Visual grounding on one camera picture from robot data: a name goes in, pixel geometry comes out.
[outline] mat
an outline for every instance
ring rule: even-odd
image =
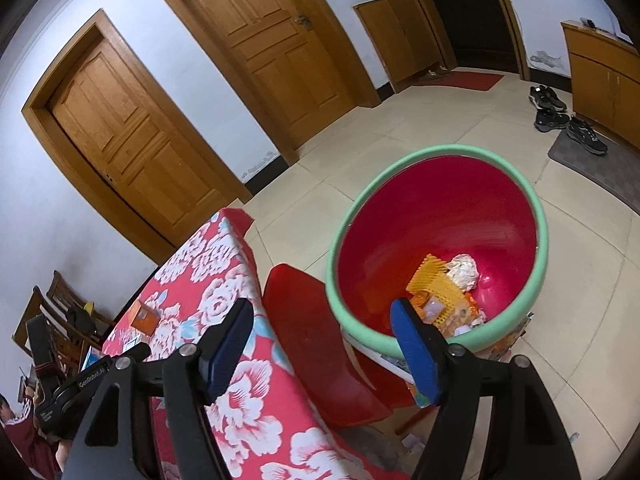
[[[498,81],[502,79],[499,74],[485,74],[482,72],[451,72],[442,79],[418,79],[414,86],[455,86],[457,88],[467,88],[469,90],[480,90],[486,92],[490,90]]]
[[[597,156],[561,132],[549,158],[595,182],[640,214],[640,157],[626,146],[601,138],[609,150]]]

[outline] door handle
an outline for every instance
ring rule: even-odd
[[[305,27],[306,30],[312,30],[314,28],[309,17],[303,12],[300,12],[300,14],[297,15],[293,21],[296,22],[298,25]]]

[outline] red tablecloth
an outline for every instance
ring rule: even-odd
[[[206,408],[231,474],[252,480],[405,480],[405,474],[380,471],[347,450],[308,400],[262,307],[254,255],[243,238],[251,223],[242,210],[220,210],[146,285],[140,300],[161,313],[149,341],[150,359],[197,341],[208,326],[222,322],[238,297],[248,298],[254,330],[228,390]],[[126,319],[104,344],[106,354],[122,353],[136,335]],[[153,407],[165,478],[178,480],[164,402],[156,399]]]

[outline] orange box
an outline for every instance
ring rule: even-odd
[[[129,324],[136,330],[151,337],[160,323],[160,316],[140,300],[136,300],[127,312]]]

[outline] red doormat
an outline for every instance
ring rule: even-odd
[[[457,88],[467,88],[469,90],[490,90],[498,81],[502,79],[499,74],[485,74],[482,72],[451,72],[442,79],[420,80],[414,86],[455,86]]]

